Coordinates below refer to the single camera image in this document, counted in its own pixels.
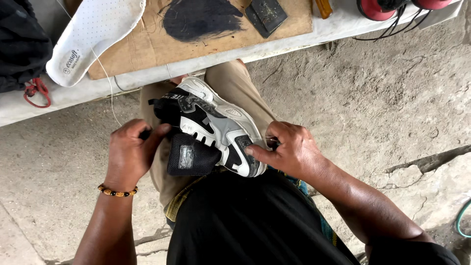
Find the person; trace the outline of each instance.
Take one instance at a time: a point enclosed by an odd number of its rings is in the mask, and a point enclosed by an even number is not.
[[[131,191],[150,170],[174,228],[167,264],[359,264],[299,189],[302,181],[333,203],[365,243],[370,264],[459,264],[384,194],[324,157],[306,128],[276,121],[240,60],[209,67],[205,80],[222,98],[245,109],[262,135],[278,138],[281,144],[275,150],[258,145],[245,149],[276,170],[255,178],[222,170],[200,177],[169,176],[170,141],[165,135],[171,126],[160,124],[146,103],[173,89],[181,78],[143,88],[144,119],[134,119],[111,134],[102,185]],[[151,128],[147,140],[139,138]],[[299,181],[294,185],[290,179]],[[132,200],[133,196],[99,195],[74,264],[136,264]]]

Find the beaded bracelet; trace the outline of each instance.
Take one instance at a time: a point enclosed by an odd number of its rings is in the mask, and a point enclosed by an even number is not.
[[[133,190],[131,190],[130,192],[117,192],[117,191],[113,191],[113,190],[107,190],[103,186],[103,183],[100,186],[98,186],[98,189],[106,195],[117,196],[117,197],[127,197],[129,195],[133,196],[134,194],[136,194],[138,192],[138,187],[137,186]]]

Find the perforated insole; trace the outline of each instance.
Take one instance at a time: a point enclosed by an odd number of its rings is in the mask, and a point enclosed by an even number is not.
[[[131,32],[145,6],[146,0],[84,0],[46,64],[52,80],[65,87],[78,83],[96,56]]]

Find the hand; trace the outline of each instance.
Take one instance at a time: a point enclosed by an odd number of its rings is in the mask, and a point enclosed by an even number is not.
[[[253,144],[245,148],[245,153],[299,179],[316,172],[324,165],[322,162],[326,159],[317,148],[311,133],[303,126],[273,121],[268,126],[266,136],[276,136],[281,145],[275,151],[268,151]]]
[[[105,178],[107,189],[133,190],[139,179],[149,171],[155,151],[171,130],[171,125],[161,124],[145,141],[139,138],[141,132],[151,129],[144,120],[134,119],[111,134],[108,173]]]

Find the orange handle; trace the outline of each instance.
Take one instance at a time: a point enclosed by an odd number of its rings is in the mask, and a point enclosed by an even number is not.
[[[332,8],[330,7],[329,0],[316,0],[316,4],[321,12],[322,19],[326,19],[332,15]]]

